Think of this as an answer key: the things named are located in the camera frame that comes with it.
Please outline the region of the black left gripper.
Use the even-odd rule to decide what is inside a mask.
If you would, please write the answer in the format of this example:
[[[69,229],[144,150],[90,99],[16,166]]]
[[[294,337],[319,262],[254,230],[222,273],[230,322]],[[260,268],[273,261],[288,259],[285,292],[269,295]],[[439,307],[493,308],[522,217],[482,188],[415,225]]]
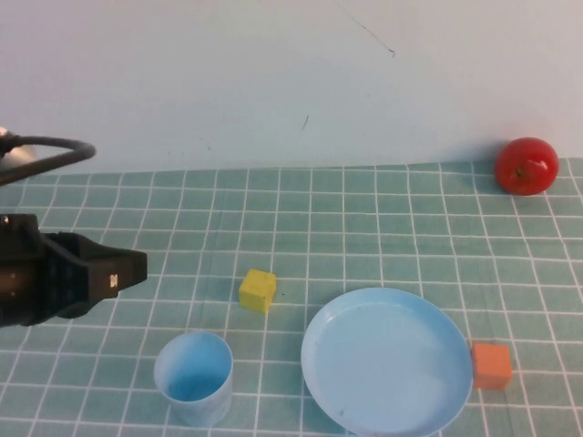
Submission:
[[[39,319],[75,319],[148,278],[148,256],[76,233],[43,233]]]

